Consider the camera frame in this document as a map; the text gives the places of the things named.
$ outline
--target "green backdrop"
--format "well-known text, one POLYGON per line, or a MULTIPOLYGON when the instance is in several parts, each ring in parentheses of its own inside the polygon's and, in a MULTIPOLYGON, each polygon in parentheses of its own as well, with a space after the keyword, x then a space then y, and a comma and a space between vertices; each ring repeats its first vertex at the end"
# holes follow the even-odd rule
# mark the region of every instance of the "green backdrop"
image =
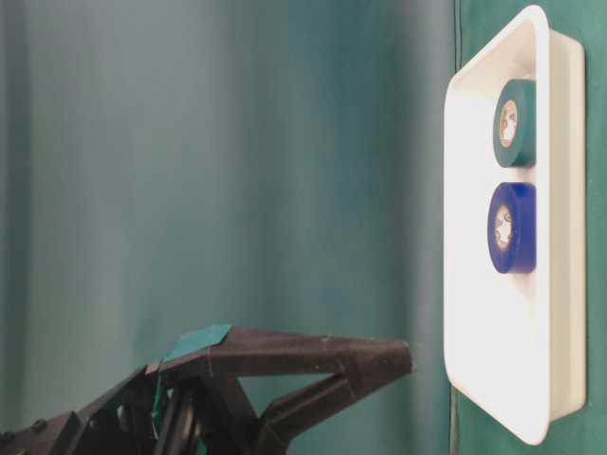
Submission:
MULTIPOLYGON (((292 453, 446 453, 453 13, 0 1, 0 428, 82 406, 227 321, 411 342, 415 374, 292 453)), ((258 406, 291 384, 247 383, 258 406)))
MULTIPOLYGON (((469 60, 507 22, 530 2, 458 0, 462 63, 469 60)), ((586 52, 587 120, 587 241, 588 241, 588 400, 581 411, 551 426, 540 446, 526 446, 468 399, 458 394, 457 425, 462 455, 571 454, 596 455, 607 450, 607 355, 604 321, 607 319, 607 133, 601 112, 607 106, 607 2, 604 0, 537 1, 550 26, 579 40, 586 52)))

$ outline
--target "green tape roll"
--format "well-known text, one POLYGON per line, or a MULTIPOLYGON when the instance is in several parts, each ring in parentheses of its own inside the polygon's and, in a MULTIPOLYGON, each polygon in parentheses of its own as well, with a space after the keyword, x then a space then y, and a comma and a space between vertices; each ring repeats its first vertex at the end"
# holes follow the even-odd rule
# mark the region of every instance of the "green tape roll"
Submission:
POLYGON ((535 82, 508 81, 493 118, 493 152, 503 168, 535 165, 535 82))

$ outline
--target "blue tape roll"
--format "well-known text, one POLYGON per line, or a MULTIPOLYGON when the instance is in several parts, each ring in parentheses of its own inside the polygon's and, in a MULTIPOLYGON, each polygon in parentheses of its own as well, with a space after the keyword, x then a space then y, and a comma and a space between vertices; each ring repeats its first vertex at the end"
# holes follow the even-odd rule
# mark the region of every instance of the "blue tape roll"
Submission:
POLYGON ((500 273, 535 268, 535 187, 502 183, 491 198, 487 219, 489 255, 500 273))

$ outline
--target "teal curtain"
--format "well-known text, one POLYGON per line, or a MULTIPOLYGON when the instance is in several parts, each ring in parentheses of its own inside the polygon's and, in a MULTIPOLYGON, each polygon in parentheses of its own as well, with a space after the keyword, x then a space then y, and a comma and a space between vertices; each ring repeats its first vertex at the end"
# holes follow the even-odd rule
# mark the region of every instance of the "teal curtain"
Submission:
POLYGON ((231 322, 411 343, 291 453, 446 453, 452 1, 0 5, 0 428, 231 322))

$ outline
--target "white tray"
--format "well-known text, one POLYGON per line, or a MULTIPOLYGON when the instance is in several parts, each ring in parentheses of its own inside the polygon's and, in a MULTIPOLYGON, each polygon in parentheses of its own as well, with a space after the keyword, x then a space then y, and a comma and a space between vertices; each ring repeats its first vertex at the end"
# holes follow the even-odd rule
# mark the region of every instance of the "white tray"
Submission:
POLYGON ((528 444, 583 406, 585 345, 584 54, 519 13, 453 78, 445 101, 445 363, 453 386, 528 444), (493 155, 497 99, 510 79, 536 82, 536 166, 493 155), (537 266, 499 274, 487 213, 501 182, 536 186, 537 266))

